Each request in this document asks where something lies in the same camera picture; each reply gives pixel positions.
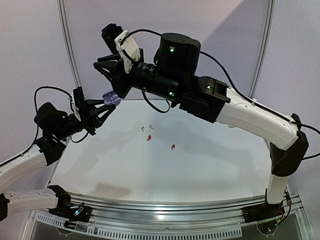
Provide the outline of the purple charging case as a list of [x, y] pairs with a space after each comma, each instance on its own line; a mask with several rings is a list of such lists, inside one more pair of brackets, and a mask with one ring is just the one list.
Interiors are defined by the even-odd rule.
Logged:
[[111, 105], [118, 106], [121, 103], [121, 98], [113, 90], [106, 91], [102, 95], [102, 98], [106, 106], [111, 106]]

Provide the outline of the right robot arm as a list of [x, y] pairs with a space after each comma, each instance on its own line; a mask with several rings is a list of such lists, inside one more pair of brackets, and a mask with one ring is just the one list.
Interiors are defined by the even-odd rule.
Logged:
[[271, 171], [262, 218], [269, 218], [283, 200], [289, 177], [298, 169], [309, 147], [298, 115], [286, 116], [240, 93], [234, 84], [209, 76], [196, 76], [198, 40], [179, 33], [162, 33], [154, 62], [146, 63], [143, 50], [131, 32], [103, 32], [111, 54], [99, 58], [94, 68], [105, 76], [120, 98], [132, 88], [151, 93], [172, 107], [210, 123], [240, 128], [270, 143]]

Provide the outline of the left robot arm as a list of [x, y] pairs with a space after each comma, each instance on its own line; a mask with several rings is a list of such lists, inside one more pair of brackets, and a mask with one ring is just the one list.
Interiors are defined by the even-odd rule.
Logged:
[[60, 160], [67, 148], [68, 139], [75, 133], [86, 130], [88, 135], [95, 135], [96, 129], [116, 109], [115, 104], [106, 105], [103, 100], [91, 99], [74, 99], [71, 106], [74, 112], [67, 114], [50, 102], [41, 105], [34, 122], [42, 130], [42, 137], [36, 138], [30, 148], [1, 163], [1, 220], [16, 213], [48, 209], [51, 214], [71, 221], [89, 221], [91, 208], [84, 204], [72, 204], [71, 196], [59, 185], [28, 192], [8, 189], [26, 175]]

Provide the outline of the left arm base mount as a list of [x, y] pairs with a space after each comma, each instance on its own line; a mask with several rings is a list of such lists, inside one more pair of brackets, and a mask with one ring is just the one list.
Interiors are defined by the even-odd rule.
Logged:
[[52, 215], [68, 219], [69, 222], [84, 222], [88, 223], [92, 215], [93, 208], [86, 205], [84, 202], [80, 204], [69, 204], [64, 207], [56, 207], [49, 209], [48, 212]]

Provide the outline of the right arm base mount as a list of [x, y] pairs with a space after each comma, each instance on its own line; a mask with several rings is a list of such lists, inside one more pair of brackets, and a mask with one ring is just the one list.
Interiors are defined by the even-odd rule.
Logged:
[[271, 219], [285, 213], [282, 203], [269, 204], [267, 202], [243, 207], [241, 211], [245, 223]]

